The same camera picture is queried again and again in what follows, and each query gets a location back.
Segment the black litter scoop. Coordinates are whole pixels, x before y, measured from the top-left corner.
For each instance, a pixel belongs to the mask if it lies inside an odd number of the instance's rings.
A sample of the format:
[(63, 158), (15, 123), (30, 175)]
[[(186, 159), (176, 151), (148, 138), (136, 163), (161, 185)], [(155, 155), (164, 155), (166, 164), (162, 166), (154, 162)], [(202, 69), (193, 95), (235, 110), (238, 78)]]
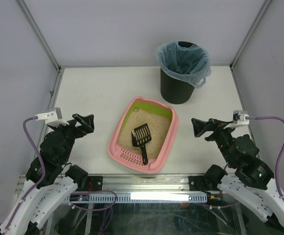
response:
[(139, 127), (134, 128), (131, 131), (131, 139), (133, 147), (139, 147), (141, 149), (143, 165), (147, 165), (149, 161), (146, 151), (146, 144), (152, 140), (148, 124), (145, 123)]

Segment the pink litter box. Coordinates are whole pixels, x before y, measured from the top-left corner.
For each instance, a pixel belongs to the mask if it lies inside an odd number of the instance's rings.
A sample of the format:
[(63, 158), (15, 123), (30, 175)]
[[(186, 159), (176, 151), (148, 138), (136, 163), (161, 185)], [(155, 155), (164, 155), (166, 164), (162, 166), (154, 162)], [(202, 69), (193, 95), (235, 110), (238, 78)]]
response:
[[(168, 133), (165, 137), (158, 157), (156, 159), (149, 158), (149, 163), (147, 165), (143, 164), (141, 154), (133, 153), (126, 147), (122, 147), (117, 143), (117, 139), (124, 126), (126, 125), (130, 114), (136, 108), (142, 109), (151, 114), (166, 117), (171, 121)], [(117, 123), (115, 131), (107, 147), (108, 154), (113, 160), (132, 170), (146, 174), (158, 173), (163, 168), (169, 156), (170, 150), (176, 137), (178, 125), (179, 118), (172, 106), (166, 105), (160, 101), (137, 96), (131, 100), (130, 104)]]

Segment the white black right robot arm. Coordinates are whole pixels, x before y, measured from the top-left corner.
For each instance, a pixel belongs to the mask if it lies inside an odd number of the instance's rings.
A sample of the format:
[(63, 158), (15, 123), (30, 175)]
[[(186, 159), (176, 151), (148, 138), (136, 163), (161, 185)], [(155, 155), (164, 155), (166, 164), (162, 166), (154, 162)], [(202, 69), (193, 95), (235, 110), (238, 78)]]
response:
[(211, 132), (205, 140), (214, 141), (228, 168), (235, 170), (231, 176), (224, 168), (213, 164), (200, 179), (194, 180), (194, 186), (205, 193), (218, 189), (229, 194), (266, 226), (284, 233), (284, 192), (277, 172), (257, 157), (260, 150), (248, 134), (237, 138), (231, 135), (250, 120), (247, 114), (235, 114), (230, 122), (191, 119), (194, 136), (198, 138)]

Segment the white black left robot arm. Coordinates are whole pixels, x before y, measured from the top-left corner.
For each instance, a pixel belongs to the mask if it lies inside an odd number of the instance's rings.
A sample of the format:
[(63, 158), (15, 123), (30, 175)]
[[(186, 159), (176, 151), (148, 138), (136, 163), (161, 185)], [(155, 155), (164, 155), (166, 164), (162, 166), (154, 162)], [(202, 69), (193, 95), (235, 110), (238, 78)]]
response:
[[(42, 120), (51, 128), (40, 146), (36, 146), (28, 133), (26, 124), (31, 120)], [(0, 223), (0, 235), (39, 234), (61, 202), (87, 182), (88, 173), (72, 165), (58, 187), (45, 195), (67, 164), (76, 139), (94, 132), (94, 115), (73, 114), (71, 120), (65, 121), (60, 112), (52, 110), (27, 118), (22, 126), (37, 156), (25, 175), (20, 197), (7, 218)]]

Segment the black ribbed trash bin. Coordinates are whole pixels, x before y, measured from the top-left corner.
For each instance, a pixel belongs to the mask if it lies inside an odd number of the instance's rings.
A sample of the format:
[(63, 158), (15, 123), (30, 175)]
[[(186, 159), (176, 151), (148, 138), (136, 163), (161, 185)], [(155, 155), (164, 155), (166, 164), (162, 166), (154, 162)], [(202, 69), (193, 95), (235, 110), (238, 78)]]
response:
[[(193, 43), (178, 41), (181, 46), (189, 47)], [(189, 100), (194, 87), (186, 82), (169, 77), (160, 69), (160, 92), (161, 96), (169, 103), (182, 104)]]

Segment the blue plastic bin liner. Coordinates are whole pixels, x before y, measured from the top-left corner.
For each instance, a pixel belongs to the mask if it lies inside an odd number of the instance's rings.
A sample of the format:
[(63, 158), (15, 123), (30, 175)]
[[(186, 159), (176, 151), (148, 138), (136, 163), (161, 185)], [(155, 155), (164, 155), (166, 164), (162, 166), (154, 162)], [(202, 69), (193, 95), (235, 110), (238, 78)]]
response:
[(211, 60), (206, 49), (195, 44), (184, 47), (179, 42), (163, 43), (154, 51), (154, 58), (169, 77), (199, 89), (211, 75)]

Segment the aluminium mounting rail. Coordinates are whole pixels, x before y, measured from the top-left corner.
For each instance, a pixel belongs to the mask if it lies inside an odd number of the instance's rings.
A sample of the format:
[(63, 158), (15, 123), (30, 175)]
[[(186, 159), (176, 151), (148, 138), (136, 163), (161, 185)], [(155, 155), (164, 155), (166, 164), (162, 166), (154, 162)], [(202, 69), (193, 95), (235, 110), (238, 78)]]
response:
[(86, 190), (111, 190), (115, 193), (159, 191), (186, 193), (196, 191), (194, 179), (202, 174), (89, 174), (92, 185)]

